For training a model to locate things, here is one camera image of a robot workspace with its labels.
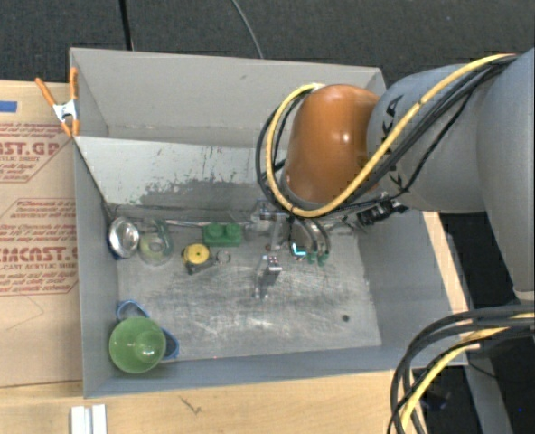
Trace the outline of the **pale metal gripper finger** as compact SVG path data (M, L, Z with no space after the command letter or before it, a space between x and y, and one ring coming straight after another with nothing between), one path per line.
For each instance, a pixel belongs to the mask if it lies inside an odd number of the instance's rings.
M276 252L281 249L282 230L287 221L287 213L277 209L265 199L256 201L251 213L251 227L256 233L266 233L268 240L265 249L267 252Z
M256 268L254 279L253 297L256 299L265 299L268 296L268 290L277 282L277 278L282 273L283 267L275 254L263 255Z

